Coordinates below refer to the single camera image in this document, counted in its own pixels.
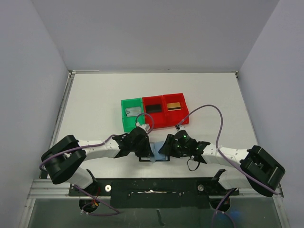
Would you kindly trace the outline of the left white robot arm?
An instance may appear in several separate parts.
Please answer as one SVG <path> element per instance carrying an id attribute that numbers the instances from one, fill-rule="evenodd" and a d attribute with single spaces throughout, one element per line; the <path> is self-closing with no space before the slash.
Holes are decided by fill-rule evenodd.
<path id="1" fill-rule="evenodd" d="M 95 185 L 92 172 L 80 165 L 88 160 L 121 158 L 134 152 L 137 157 L 152 157 L 149 125 L 135 127 L 131 132 L 110 135 L 104 141 L 77 140 L 67 135 L 41 156 L 39 169 L 46 171 L 53 184 L 68 182 L 85 189 Z"/>

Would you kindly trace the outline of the silver VIP credit card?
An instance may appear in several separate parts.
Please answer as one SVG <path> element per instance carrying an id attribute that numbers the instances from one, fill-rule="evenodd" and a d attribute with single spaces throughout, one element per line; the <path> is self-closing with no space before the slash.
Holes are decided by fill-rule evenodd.
<path id="1" fill-rule="evenodd" d="M 142 112 L 142 109 L 140 106 L 138 107 L 129 107 L 125 109 L 125 113 L 127 117 L 134 117 L 138 116 Z"/>

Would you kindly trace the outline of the black VIP credit card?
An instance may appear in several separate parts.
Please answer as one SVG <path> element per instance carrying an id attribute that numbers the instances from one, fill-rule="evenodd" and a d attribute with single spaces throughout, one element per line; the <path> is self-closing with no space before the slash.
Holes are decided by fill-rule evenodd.
<path id="1" fill-rule="evenodd" d="M 162 112 L 161 104 L 151 104 L 151 105 L 147 105 L 145 108 L 146 108 L 146 112 L 148 114 Z"/>

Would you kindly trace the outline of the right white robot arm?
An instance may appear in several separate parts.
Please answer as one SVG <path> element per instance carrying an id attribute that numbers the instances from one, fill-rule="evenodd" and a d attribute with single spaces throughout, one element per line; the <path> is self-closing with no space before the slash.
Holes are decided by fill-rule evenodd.
<path id="1" fill-rule="evenodd" d="M 168 134 L 159 153 L 235 168 L 246 177 L 248 183 L 241 181 L 237 185 L 239 177 L 224 180 L 221 176 L 219 183 L 223 188 L 246 188 L 249 185 L 266 197 L 277 194 L 276 188 L 285 174 L 285 168 L 261 146 L 254 145 L 251 149 L 218 147 L 210 142 L 196 141 L 185 130 L 180 130 L 175 135 Z"/>

